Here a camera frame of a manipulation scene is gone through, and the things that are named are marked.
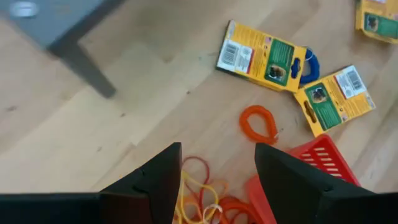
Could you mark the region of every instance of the animal picture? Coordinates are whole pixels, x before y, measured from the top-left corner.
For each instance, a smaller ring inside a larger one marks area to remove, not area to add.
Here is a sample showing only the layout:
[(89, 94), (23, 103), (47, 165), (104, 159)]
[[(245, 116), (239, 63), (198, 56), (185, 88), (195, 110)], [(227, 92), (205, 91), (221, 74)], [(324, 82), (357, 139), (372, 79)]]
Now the animal picture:
[(376, 32), (379, 28), (379, 19), (373, 16), (368, 17), (368, 27)]
[(271, 68), (268, 72), (268, 76), (278, 81), (282, 81), (286, 76), (286, 70), (277, 65), (271, 65)]
[(312, 101), (314, 103), (322, 103), (327, 100), (325, 90), (322, 87), (316, 88), (315, 90), (312, 91), (311, 94), (312, 94)]

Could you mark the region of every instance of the gray table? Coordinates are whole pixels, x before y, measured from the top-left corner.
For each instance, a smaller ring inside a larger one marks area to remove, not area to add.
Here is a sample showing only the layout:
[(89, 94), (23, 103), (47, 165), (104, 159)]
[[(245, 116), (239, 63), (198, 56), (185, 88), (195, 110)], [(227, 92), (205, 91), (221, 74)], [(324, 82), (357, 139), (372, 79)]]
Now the gray table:
[(17, 17), (10, 11), (17, 0), (0, 0), (2, 16), (8, 18), (40, 47), (56, 55), (66, 66), (106, 98), (115, 87), (102, 74), (78, 40), (124, 0), (28, 0), (38, 11)]

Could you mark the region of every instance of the yellow package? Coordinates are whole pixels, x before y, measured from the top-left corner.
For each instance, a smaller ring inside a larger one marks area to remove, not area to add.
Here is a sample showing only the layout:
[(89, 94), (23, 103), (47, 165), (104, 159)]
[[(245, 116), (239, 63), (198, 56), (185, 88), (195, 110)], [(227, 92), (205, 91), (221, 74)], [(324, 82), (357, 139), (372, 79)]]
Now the yellow package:
[(398, 44), (398, 1), (356, 0), (355, 21), (367, 36)]
[(297, 92), (305, 47), (230, 21), (217, 68), (273, 90)]
[(303, 86), (294, 97), (315, 137), (376, 108), (354, 65)]

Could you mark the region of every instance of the green label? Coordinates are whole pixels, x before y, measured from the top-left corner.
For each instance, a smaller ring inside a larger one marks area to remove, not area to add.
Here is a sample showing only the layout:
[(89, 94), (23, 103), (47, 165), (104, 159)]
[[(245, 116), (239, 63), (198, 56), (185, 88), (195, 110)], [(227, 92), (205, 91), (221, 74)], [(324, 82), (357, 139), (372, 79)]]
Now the green label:
[(324, 131), (341, 124), (340, 115), (323, 83), (311, 86), (305, 93)]
[(286, 86), (292, 66), (294, 47), (274, 39), (265, 74), (265, 79)]
[(398, 39), (398, 21), (365, 13), (365, 30), (383, 37)]

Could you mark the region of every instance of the red basket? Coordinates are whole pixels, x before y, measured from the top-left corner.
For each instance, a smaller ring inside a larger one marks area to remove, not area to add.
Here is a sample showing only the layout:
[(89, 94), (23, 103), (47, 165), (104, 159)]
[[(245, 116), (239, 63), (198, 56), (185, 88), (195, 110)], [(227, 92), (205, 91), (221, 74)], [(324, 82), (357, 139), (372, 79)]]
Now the red basket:
[[(322, 134), (313, 141), (292, 149), (289, 154), (334, 177), (359, 186), (358, 180), (343, 156), (341, 156), (335, 143), (326, 134)], [(261, 187), (258, 175), (246, 182), (246, 192), (263, 223), (276, 224), (277, 222)]]

